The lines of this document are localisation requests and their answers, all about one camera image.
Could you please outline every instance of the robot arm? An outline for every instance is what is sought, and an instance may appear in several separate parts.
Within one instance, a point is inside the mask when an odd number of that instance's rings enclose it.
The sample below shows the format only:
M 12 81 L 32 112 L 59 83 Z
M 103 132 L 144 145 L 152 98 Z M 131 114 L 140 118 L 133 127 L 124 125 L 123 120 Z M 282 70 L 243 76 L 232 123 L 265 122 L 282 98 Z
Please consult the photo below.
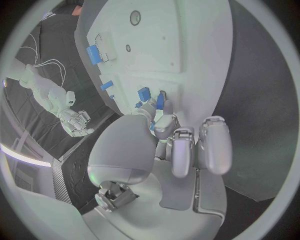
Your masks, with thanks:
M 41 77 L 34 66 L 14 59 L 7 77 L 19 81 L 22 87 L 31 89 L 35 100 L 60 119 L 63 129 L 70 136 L 81 137 L 94 131 L 92 128 L 86 129 L 91 119 L 86 111 L 75 112 L 70 109 L 76 100 L 75 93 L 66 92 L 50 79 Z

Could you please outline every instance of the circular hole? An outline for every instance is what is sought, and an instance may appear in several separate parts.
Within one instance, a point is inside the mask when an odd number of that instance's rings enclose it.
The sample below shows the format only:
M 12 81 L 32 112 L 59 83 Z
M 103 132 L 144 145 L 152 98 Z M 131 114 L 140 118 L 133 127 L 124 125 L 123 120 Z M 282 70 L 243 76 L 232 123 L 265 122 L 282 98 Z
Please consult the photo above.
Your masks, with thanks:
M 133 11 L 131 14 L 130 14 L 130 23 L 133 25 L 133 26 L 136 26 L 140 23 L 141 21 L 141 14 L 139 11 Z
M 130 48 L 130 46 L 128 44 L 126 45 L 126 50 L 127 50 L 127 52 L 131 51 L 131 48 Z

